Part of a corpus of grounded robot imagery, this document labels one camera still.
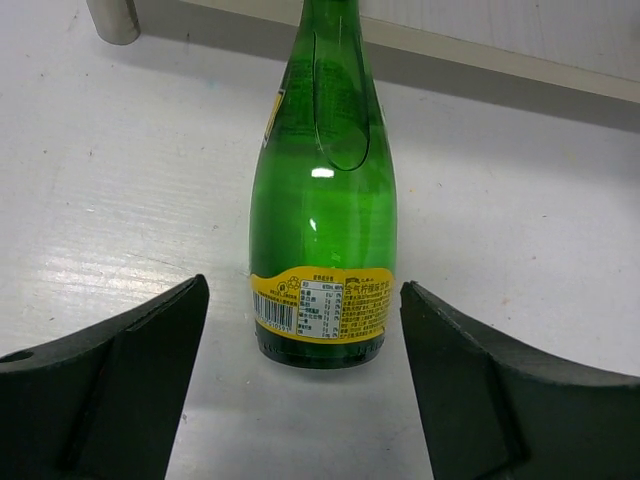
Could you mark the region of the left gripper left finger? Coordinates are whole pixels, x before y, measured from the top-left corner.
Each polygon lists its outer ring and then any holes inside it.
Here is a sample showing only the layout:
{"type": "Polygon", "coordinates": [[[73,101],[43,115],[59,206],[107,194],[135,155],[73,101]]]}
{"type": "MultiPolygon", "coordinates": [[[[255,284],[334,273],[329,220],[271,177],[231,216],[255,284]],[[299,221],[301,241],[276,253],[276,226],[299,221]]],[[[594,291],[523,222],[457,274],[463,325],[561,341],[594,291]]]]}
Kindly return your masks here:
{"type": "Polygon", "coordinates": [[[209,303],[198,274],[1,359],[4,479],[162,479],[209,303]]]}

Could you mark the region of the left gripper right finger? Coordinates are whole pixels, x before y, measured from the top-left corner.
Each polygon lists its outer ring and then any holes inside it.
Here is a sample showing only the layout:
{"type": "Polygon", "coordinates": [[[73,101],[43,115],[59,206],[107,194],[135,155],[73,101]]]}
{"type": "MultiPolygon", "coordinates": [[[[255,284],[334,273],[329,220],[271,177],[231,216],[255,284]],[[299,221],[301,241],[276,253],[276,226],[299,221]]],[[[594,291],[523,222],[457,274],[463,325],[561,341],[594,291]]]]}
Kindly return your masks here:
{"type": "Polygon", "coordinates": [[[437,479],[635,479],[639,380],[546,353],[401,290],[412,381],[437,479]]]}

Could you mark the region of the green glass bottle front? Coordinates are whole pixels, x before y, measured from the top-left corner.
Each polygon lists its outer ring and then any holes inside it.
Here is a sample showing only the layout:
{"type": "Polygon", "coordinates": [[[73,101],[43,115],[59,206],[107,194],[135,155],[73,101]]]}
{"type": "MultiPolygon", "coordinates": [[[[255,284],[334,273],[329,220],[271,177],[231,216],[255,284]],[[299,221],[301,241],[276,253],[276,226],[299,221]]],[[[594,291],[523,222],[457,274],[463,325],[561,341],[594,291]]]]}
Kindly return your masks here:
{"type": "Polygon", "coordinates": [[[307,1],[256,167],[249,268],[260,351],[289,366],[372,360],[392,303],[397,198],[355,1],[307,1]]]}

